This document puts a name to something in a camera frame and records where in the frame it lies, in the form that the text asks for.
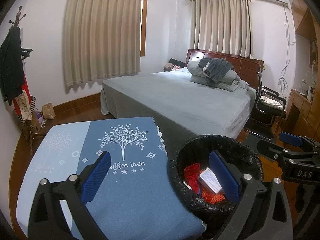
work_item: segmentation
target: black jacket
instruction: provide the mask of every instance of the black jacket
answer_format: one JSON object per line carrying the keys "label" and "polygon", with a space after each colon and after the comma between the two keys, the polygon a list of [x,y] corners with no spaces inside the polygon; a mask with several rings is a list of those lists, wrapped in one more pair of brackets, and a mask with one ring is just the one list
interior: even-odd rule
{"label": "black jacket", "polygon": [[0,47],[0,89],[9,105],[22,94],[21,86],[24,84],[20,45],[20,28],[12,26]]}

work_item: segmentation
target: coat rack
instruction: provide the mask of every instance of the coat rack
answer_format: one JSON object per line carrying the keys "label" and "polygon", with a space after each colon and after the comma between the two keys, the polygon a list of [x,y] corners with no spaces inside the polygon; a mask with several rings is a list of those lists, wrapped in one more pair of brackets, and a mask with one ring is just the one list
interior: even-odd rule
{"label": "coat rack", "polygon": [[[24,14],[20,18],[21,9],[22,9],[22,5],[19,7],[19,11],[18,11],[18,13],[16,15],[15,22],[9,21],[9,23],[13,24],[14,27],[18,27],[19,22],[23,19],[23,17],[26,16]],[[23,56],[22,60],[24,60],[25,58],[29,57],[30,56],[30,52],[32,52],[32,51],[33,51],[32,49],[21,48],[21,56]],[[27,127],[27,131],[28,131],[28,134],[29,134],[29,140],[28,140],[29,141],[29,150],[30,150],[30,155],[32,156],[33,155],[33,140],[34,140],[35,136],[46,136],[47,134],[46,133],[34,133],[33,130],[32,130],[32,123],[29,120],[26,120],[25,126]]]}
{"label": "coat rack", "polygon": [[20,18],[20,15],[21,15],[21,9],[22,9],[22,5],[19,7],[19,11],[18,11],[18,13],[17,13],[17,15],[16,15],[16,20],[15,20],[15,22],[9,21],[9,23],[13,24],[15,27],[18,27],[19,22],[22,20],[23,17],[26,16],[26,15],[24,14],[24,15],[21,17],[21,19],[19,19],[19,18]]}

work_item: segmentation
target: tree print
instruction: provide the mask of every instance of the tree print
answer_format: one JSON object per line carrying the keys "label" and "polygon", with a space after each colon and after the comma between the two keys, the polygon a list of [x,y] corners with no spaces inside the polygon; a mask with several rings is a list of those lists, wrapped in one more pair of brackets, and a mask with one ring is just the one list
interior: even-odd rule
{"label": "tree print", "polygon": [[130,128],[130,124],[118,125],[118,127],[111,127],[113,132],[105,133],[101,141],[101,148],[103,148],[108,143],[117,143],[120,145],[122,150],[122,161],[124,162],[124,149],[130,144],[135,144],[143,150],[144,145],[143,141],[148,141],[146,134],[147,132],[140,131],[138,127],[135,130]]}
{"label": "tree print", "polygon": [[52,150],[58,151],[60,156],[63,149],[69,148],[69,143],[72,140],[73,139],[70,138],[70,133],[66,133],[66,131],[57,131],[50,137],[46,136],[44,138],[44,141],[42,142],[42,147],[48,148],[48,153],[44,160],[44,163]]}

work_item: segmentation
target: blue gripper pad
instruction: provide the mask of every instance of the blue gripper pad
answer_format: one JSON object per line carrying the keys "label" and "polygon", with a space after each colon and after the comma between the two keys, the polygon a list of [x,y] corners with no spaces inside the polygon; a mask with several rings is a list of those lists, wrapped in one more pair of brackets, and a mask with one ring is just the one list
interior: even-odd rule
{"label": "blue gripper pad", "polygon": [[295,136],[286,132],[281,132],[279,134],[279,140],[284,143],[291,144],[295,147],[300,147],[303,145],[303,141],[299,136]]}
{"label": "blue gripper pad", "polygon": [[238,204],[240,202],[239,183],[215,151],[210,153],[209,164],[228,200]]}
{"label": "blue gripper pad", "polygon": [[100,161],[96,164],[93,171],[90,173],[84,184],[82,185],[81,192],[81,202],[86,205],[88,202],[91,202],[102,181],[104,180],[107,172],[109,171],[111,166],[111,156],[110,153],[105,152]]}

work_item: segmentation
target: window frame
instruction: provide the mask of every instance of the window frame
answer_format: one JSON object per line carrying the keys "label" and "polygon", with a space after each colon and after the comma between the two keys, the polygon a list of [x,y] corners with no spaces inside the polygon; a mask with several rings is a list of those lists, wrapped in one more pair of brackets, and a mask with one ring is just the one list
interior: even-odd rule
{"label": "window frame", "polygon": [[147,5],[148,0],[143,0],[141,16],[140,57],[145,57],[146,55]]}

